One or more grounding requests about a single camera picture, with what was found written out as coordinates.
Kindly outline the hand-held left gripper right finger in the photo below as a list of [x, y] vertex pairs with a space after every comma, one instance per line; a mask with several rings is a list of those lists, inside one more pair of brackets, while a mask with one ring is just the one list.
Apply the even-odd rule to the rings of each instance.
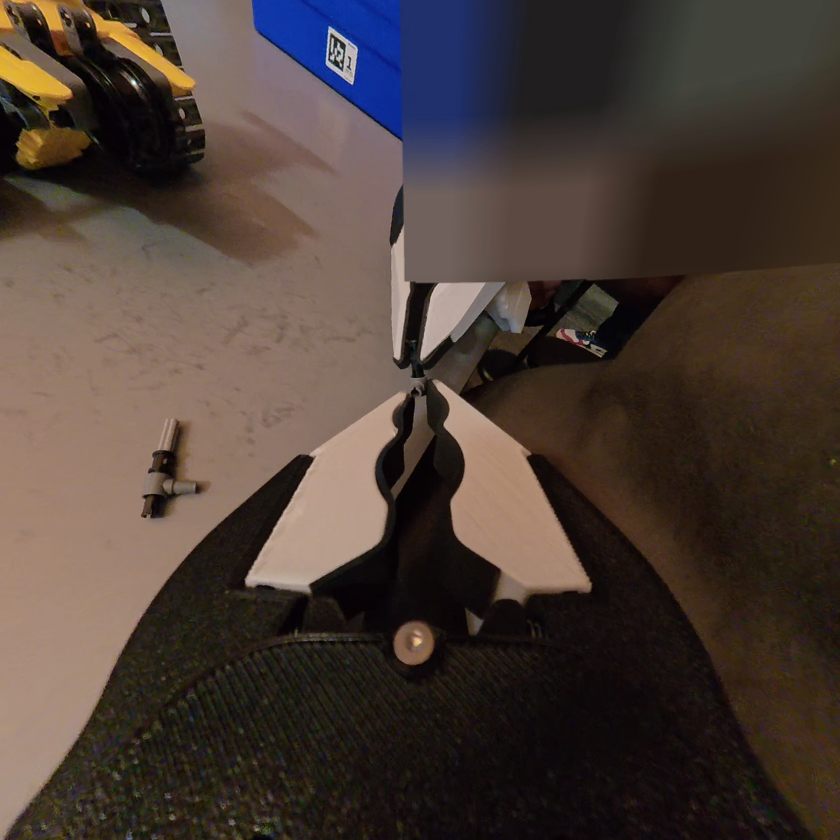
[[439, 531], [444, 591], [467, 631], [496, 605], [589, 594], [592, 582], [532, 468], [530, 452], [441, 381], [426, 386], [433, 466], [446, 502]]

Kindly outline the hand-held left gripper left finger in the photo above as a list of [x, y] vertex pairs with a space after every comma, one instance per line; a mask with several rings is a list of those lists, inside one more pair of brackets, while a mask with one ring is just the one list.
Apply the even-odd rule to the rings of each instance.
[[245, 577], [307, 595], [375, 581], [396, 521], [416, 392], [399, 392], [331, 437], [310, 463]]

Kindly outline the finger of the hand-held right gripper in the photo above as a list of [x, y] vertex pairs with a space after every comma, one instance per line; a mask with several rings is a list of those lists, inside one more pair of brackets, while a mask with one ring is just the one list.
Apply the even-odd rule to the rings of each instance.
[[418, 358], [422, 341], [422, 284], [406, 279], [404, 243], [392, 244], [392, 341], [398, 368]]
[[457, 341], [486, 309], [503, 282], [451, 282], [432, 285], [423, 305], [417, 359], [433, 366], [434, 354], [446, 340]]

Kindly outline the long grey black axle assembly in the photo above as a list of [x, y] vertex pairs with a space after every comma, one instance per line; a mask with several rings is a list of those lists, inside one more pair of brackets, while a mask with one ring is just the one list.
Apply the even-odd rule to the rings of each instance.
[[151, 467], [143, 486], [142, 518], [159, 518], [165, 514], [170, 500], [193, 496], [200, 491], [198, 482], [176, 477], [180, 432], [181, 425], [176, 418], [164, 421], [161, 439], [152, 454]]

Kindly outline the grey metal leg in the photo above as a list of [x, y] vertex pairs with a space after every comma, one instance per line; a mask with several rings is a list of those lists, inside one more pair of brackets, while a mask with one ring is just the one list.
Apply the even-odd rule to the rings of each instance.
[[469, 383], [476, 378], [482, 357], [498, 333], [495, 320], [482, 312], [449, 352], [446, 383], [458, 394], [470, 388]]

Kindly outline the red white blue sneaker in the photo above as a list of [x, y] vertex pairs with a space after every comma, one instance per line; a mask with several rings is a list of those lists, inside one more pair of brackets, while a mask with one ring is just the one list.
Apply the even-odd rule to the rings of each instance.
[[554, 334], [554, 337], [586, 350], [599, 359], [605, 358], [608, 354], [608, 349], [597, 338], [596, 331], [561, 328]]

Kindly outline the blue plastic bin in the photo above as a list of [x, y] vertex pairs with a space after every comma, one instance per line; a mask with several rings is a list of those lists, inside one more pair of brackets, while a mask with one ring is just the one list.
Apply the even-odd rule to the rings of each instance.
[[402, 138], [398, 1], [254, 1], [253, 11], [256, 31]]

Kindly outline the yellow black toy tracked vehicle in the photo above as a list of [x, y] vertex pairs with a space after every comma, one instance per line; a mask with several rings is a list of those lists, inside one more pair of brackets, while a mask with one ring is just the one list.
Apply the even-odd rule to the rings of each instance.
[[93, 145], [138, 175], [182, 172], [205, 152], [194, 87], [162, 2], [1, 2], [3, 175]]

